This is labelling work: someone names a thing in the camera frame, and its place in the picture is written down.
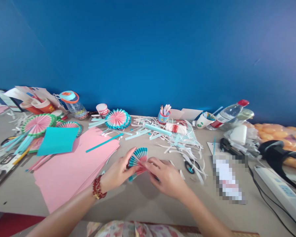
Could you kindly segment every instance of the blue wall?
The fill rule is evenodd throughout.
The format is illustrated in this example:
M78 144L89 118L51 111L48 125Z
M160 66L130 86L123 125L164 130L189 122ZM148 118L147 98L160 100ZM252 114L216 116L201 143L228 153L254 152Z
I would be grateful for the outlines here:
M0 89L156 116L250 101L296 126L296 1L0 0Z

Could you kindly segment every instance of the red floor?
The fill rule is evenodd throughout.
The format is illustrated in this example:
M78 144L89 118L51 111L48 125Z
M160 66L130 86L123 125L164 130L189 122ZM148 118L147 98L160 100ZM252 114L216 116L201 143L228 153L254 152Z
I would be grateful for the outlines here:
M0 237L10 237L41 222L44 218L45 217L4 213L0 218Z

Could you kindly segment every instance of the red beaded bracelet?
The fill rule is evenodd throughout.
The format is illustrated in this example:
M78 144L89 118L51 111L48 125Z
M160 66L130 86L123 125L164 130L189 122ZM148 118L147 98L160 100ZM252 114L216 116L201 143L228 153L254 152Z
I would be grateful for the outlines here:
M107 194L101 192L101 187L100 187L100 179L102 175L99 175L93 182L93 196L98 200L101 198L104 198Z

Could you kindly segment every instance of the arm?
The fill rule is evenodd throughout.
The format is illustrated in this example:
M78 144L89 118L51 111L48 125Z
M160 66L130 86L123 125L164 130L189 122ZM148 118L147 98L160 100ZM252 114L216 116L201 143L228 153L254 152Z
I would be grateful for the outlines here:
M133 175L139 167L126 170L131 154L136 148L130 149L124 157L118 159L109 170L101 177L102 193L106 193L120 186L126 179ZM84 191L70 199L52 214L39 223L27 237L62 237L69 236L78 222L96 202L93 197L93 187L90 185Z
M160 181L150 174L152 184L164 194L178 199L192 214L197 226L205 237L232 237L230 229L219 221L199 200L182 179L180 173L168 161L152 157L144 166Z

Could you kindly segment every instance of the kids water bottle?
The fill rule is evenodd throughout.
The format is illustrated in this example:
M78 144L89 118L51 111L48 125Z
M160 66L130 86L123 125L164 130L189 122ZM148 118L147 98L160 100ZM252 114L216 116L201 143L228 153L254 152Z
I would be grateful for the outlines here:
M88 112L79 102L79 96L73 91L62 92L59 97L67 105L68 110L79 120L88 117Z

